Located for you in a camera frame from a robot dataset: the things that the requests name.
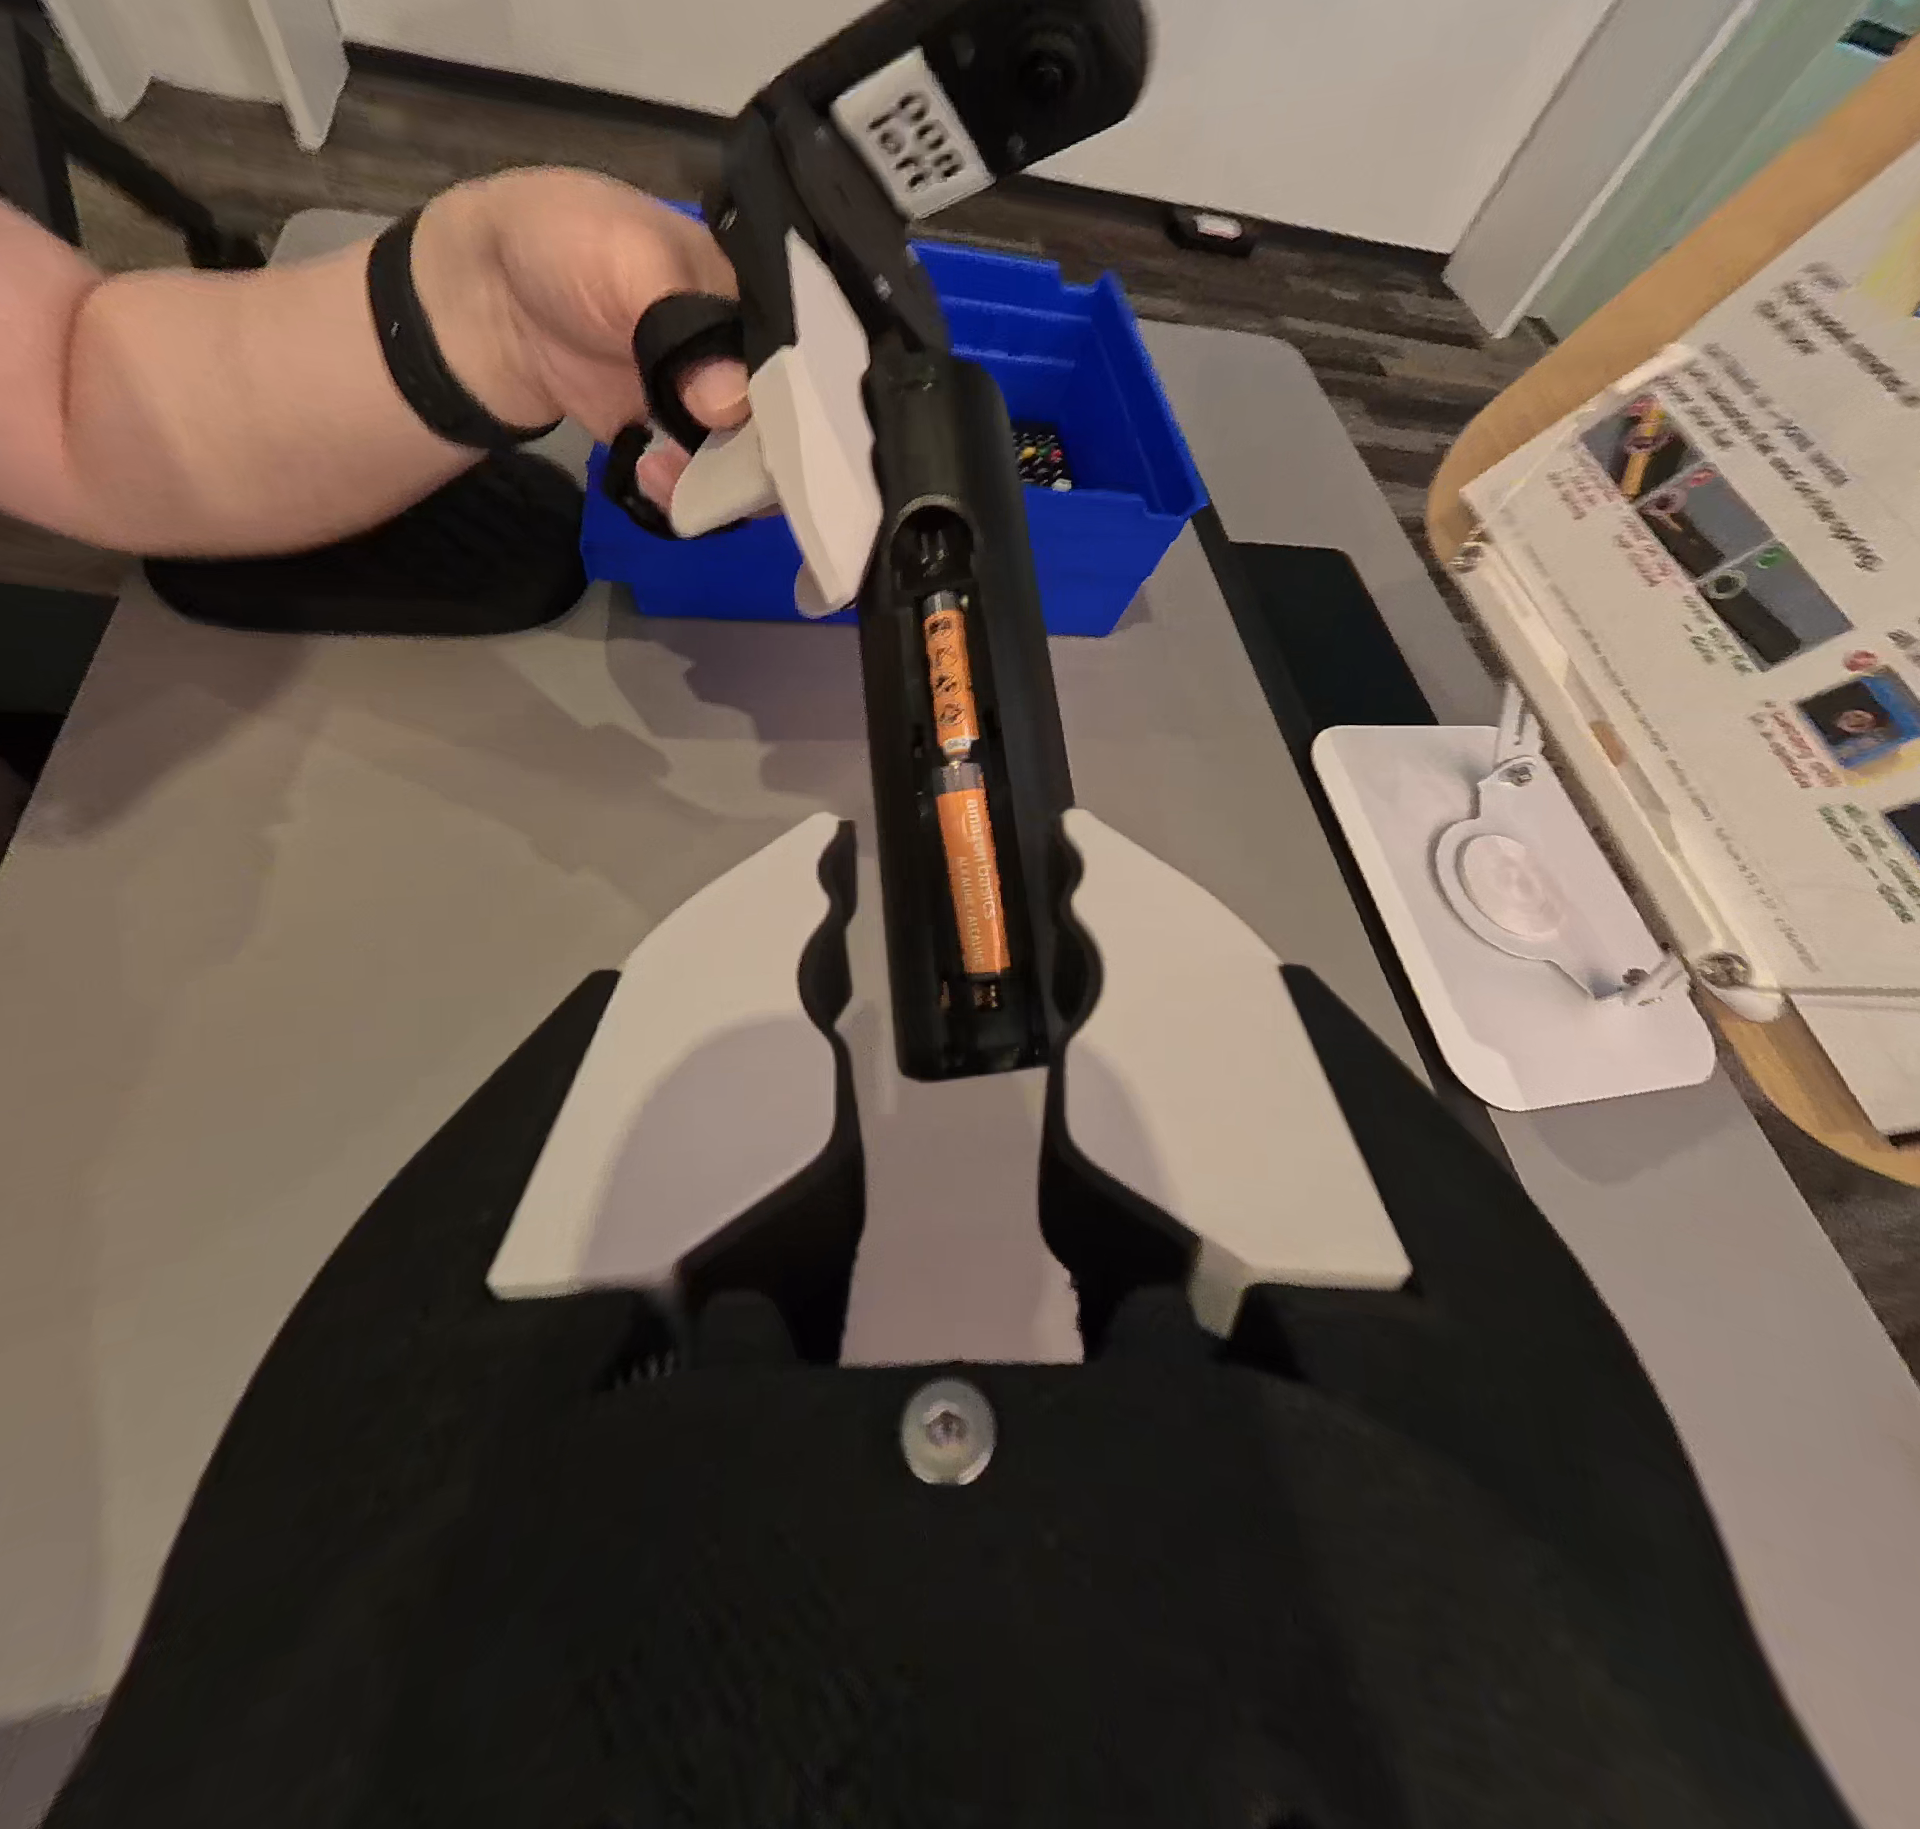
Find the person's left hand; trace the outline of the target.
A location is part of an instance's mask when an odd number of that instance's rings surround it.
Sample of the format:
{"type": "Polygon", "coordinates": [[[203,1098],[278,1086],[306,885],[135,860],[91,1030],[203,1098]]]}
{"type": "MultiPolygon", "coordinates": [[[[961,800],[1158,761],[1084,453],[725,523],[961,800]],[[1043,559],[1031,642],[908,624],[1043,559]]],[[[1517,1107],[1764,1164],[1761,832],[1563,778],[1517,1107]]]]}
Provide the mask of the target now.
{"type": "Polygon", "coordinates": [[[468,400],[506,427],[570,422],[603,445],[646,427],[636,484],[669,503],[688,453],[649,408],[632,336],[668,298],[735,299],[706,227],[592,172],[510,171],[420,211],[411,277],[468,400]]]}

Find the instruction sheet on stand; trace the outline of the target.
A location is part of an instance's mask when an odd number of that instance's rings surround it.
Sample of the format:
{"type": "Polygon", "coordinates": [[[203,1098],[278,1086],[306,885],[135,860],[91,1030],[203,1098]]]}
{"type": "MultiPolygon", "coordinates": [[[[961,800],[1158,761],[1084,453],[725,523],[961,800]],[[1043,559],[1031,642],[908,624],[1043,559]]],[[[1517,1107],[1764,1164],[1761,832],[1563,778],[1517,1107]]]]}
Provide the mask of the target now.
{"type": "MultiPolygon", "coordinates": [[[[1686,339],[1900,161],[1915,141],[1918,44],[1906,42],[1833,115],[1791,143],[1467,424],[1427,492],[1427,540],[1435,557],[1456,561],[1477,535],[1469,483],[1686,339]]],[[[1899,1145],[1872,1129],[1788,1000],[1713,981],[1693,993],[1726,1039],[1736,1074],[1783,1117],[1850,1167],[1915,1189],[1915,1141],[1899,1145]]]]}

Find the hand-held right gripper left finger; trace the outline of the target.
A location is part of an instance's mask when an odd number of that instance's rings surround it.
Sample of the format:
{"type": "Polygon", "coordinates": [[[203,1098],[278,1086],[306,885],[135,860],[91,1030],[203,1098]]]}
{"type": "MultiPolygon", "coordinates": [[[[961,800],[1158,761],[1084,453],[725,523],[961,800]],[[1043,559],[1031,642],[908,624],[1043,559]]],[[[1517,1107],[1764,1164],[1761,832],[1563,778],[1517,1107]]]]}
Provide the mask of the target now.
{"type": "Polygon", "coordinates": [[[840,1353],[866,1218],[847,928],[855,826],[805,818],[622,961],[488,1269],[495,1299],[749,1292],[840,1353]]]}

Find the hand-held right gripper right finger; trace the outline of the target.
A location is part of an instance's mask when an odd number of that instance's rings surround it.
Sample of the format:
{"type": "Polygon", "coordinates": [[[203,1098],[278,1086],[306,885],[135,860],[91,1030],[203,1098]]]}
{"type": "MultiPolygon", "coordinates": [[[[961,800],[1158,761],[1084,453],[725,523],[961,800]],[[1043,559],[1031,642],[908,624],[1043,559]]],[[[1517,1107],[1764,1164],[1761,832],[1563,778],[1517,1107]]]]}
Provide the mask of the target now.
{"type": "Polygon", "coordinates": [[[1061,1045],[1064,1139],[1168,1218],[1196,1323],[1258,1287],[1397,1292],[1412,1263],[1269,945],[1204,885],[1084,809],[1065,920],[1092,996],[1061,1045]]]}

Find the black wrist rest pad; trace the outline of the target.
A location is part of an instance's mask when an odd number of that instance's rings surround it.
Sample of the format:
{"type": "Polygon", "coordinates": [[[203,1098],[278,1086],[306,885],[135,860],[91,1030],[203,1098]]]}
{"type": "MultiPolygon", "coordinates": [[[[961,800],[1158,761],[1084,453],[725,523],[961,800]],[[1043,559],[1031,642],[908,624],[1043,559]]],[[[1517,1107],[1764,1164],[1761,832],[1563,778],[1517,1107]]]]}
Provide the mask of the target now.
{"type": "Polygon", "coordinates": [[[275,637],[493,640],[570,614],[588,592],[584,496],[549,460],[512,453],[392,520],[302,554],[147,557],[176,616],[275,637]]]}

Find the black wristband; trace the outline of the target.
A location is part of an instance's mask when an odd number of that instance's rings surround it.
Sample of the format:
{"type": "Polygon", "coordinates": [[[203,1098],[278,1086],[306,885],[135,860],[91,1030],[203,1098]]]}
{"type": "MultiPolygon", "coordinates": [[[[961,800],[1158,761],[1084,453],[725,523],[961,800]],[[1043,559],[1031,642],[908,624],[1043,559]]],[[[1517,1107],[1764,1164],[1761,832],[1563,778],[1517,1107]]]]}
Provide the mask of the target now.
{"type": "Polygon", "coordinates": [[[559,420],[507,424],[449,369],[413,274],[422,214],[418,207],[392,219],[368,247],[368,315],[395,393],[431,435],[456,449],[499,455],[542,442],[559,420]]]}

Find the person's left forearm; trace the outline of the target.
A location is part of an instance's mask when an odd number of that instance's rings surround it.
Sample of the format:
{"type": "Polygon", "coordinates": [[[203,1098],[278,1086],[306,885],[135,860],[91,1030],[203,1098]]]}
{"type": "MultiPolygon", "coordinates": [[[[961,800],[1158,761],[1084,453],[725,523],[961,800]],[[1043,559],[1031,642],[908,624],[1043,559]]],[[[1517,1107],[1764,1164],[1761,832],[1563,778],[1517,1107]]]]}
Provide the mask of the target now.
{"type": "Polygon", "coordinates": [[[97,271],[1,207],[1,509],[187,557],[350,538],[481,460],[387,370],[361,242],[256,271],[97,271]]]}

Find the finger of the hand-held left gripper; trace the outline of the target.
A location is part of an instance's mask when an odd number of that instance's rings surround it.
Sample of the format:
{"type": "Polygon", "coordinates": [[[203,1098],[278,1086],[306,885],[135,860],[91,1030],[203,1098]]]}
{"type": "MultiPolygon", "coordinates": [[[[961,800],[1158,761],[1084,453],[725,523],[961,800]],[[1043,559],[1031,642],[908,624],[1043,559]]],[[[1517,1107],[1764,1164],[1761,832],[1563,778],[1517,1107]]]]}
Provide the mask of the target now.
{"type": "Polygon", "coordinates": [[[883,503],[866,407],[871,347],[831,266],[783,244],[792,340],[755,363],[749,407],[764,470],[800,551],[795,606],[826,620],[857,603],[883,503]]]}

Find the blue plastic bin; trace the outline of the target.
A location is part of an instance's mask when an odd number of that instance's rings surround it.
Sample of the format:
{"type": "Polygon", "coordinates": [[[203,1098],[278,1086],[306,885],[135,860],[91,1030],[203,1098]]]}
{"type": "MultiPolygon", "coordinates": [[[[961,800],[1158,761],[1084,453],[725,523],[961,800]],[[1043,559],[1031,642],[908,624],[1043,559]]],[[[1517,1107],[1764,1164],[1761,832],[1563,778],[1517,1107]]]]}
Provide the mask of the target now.
{"type": "MultiPolygon", "coordinates": [[[[1055,435],[1059,476],[1022,484],[1045,628],[1107,637],[1209,502],[1130,299],[1113,275],[1071,285],[1043,259],[946,240],[914,250],[954,350],[1000,389],[1015,449],[1041,429],[1055,435]]],[[[649,618],[800,620],[800,554],[785,520],[744,520],[702,544],[659,538],[603,492],[606,459],[593,447],[588,460],[579,554],[589,582],[628,589],[649,618]]]]}

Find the orange AAA battery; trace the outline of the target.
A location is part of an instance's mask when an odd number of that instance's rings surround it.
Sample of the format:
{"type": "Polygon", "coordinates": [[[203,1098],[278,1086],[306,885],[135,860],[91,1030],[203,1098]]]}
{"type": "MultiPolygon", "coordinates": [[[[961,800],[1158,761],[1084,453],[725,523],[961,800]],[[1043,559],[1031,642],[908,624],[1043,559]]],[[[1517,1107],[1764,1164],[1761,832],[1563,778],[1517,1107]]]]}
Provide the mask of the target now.
{"type": "Polygon", "coordinates": [[[969,610],[959,594],[933,592],[923,600],[921,645],[940,761],[964,764],[981,742],[981,719],[973,686],[969,610]]]}
{"type": "Polygon", "coordinates": [[[973,761],[946,761],[939,770],[933,809],[946,863],[958,959],[973,1007],[992,1013],[1002,1007],[1014,951],[981,769],[973,761]]]}

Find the white table leg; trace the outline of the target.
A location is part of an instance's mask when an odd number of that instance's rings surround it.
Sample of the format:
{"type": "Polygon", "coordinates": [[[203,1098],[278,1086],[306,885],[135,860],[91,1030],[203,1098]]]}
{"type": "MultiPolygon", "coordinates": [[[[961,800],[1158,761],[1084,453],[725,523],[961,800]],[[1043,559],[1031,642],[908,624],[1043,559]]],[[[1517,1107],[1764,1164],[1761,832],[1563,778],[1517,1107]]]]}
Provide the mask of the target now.
{"type": "Polygon", "coordinates": [[[349,86],[349,51],[331,0],[245,0],[296,143],[318,154],[349,86]]]}

